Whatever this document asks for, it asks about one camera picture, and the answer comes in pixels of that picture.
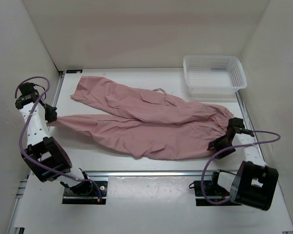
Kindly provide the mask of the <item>pink trousers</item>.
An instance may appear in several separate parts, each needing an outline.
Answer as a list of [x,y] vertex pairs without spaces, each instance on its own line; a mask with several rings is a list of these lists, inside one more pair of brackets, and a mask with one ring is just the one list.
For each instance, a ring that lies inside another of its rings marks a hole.
[[81,77],[71,98],[102,113],[58,117],[54,127],[68,127],[136,159],[208,157],[209,143],[226,134],[233,118],[221,105],[185,101],[161,89],[132,88],[104,77]]

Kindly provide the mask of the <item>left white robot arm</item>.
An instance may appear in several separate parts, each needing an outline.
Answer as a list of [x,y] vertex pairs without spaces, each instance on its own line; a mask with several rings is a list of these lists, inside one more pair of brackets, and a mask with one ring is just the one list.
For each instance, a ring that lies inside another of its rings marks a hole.
[[57,108],[41,99],[34,112],[31,112],[34,103],[40,96],[36,89],[37,86],[32,82],[21,84],[19,87],[21,95],[15,103],[24,121],[30,118],[26,128],[27,144],[24,151],[32,160],[63,174],[73,176],[77,181],[38,166],[26,158],[24,154],[21,154],[21,157],[41,182],[58,180],[74,194],[88,195],[93,192],[94,188],[92,182],[88,180],[87,174],[82,169],[76,171],[72,169],[72,162],[67,153],[49,134],[47,124],[57,120]]

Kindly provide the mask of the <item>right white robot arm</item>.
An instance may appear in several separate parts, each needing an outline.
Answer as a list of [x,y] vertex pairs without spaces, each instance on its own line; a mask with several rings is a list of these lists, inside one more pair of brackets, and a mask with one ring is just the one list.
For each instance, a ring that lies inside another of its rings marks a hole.
[[[242,119],[236,117],[230,119],[225,135],[208,144],[208,150],[212,150],[215,154],[204,169],[207,169],[212,159],[222,159],[234,153],[238,147],[259,145],[259,142],[239,146],[232,145],[236,134],[254,137],[254,132],[245,128]],[[242,161],[235,174],[225,170],[213,172],[209,188],[215,195],[224,192],[222,200],[215,201],[208,198],[203,180],[201,181],[201,191],[206,201],[212,205],[224,205],[231,202],[267,211],[272,204],[278,177],[279,173],[275,168],[256,165],[251,161]]]

